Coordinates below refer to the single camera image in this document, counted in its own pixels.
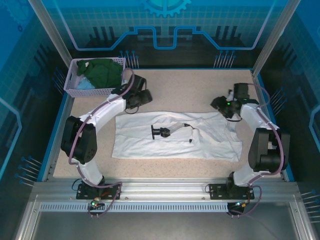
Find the gear logo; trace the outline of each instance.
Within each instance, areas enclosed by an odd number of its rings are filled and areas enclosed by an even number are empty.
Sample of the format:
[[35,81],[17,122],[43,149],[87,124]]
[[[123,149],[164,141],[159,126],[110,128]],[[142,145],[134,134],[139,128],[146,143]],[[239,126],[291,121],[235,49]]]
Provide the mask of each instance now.
[[144,0],[142,4],[150,14],[166,18],[168,15],[173,17],[174,14],[180,14],[180,10],[185,10],[186,5],[190,3],[191,0]]
[[10,16],[22,24],[29,16],[29,4],[27,0],[0,0],[0,8],[6,7]]

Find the blue cloth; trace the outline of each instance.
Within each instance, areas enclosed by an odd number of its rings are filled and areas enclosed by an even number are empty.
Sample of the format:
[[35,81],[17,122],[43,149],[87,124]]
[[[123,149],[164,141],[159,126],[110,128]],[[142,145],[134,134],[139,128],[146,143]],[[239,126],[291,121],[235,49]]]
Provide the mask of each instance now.
[[88,78],[86,77],[83,77],[81,78],[78,86],[76,87],[76,89],[82,89],[82,90],[85,90],[85,89],[95,89],[95,86],[93,86],[90,81],[88,80]]

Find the green sweater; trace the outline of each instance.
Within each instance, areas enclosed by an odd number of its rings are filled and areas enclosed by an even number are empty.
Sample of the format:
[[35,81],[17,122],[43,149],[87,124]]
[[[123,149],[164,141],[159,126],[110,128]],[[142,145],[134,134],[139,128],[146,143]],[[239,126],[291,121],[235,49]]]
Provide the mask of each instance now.
[[77,61],[77,75],[84,75],[96,89],[108,89],[121,86],[123,67],[112,59],[96,58]]

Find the beige table surface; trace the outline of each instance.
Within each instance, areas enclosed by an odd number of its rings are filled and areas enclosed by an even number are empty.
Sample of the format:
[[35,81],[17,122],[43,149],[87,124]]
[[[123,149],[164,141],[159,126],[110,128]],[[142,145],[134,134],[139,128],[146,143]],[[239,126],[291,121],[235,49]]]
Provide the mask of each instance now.
[[[249,70],[211,69],[157,69],[135,70],[135,74],[147,79],[153,101],[140,107],[139,112],[169,111],[206,113],[215,111],[212,100],[226,96],[235,83],[252,83]],[[249,87],[251,98],[257,93]],[[105,97],[75,98],[71,115],[78,117],[97,107]],[[248,161],[248,152],[254,133],[245,121],[236,124],[236,132],[243,148],[239,162],[205,159],[118,159],[112,158],[115,142],[115,118],[109,121],[97,135],[98,151],[95,156],[101,173],[118,178],[210,178],[227,177]],[[60,151],[53,176],[76,178],[76,167],[68,164],[68,157]]]

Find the ventilation grille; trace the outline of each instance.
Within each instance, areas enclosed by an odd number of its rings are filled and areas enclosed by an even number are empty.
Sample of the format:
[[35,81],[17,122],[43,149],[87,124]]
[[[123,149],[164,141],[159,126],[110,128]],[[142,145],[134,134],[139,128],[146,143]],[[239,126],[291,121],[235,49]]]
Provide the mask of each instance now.
[[[87,202],[45,202],[41,204],[41,212],[86,212],[90,204]],[[118,213],[203,213],[228,212],[226,202],[116,202],[109,212]],[[92,212],[101,212],[106,206],[101,206]]]

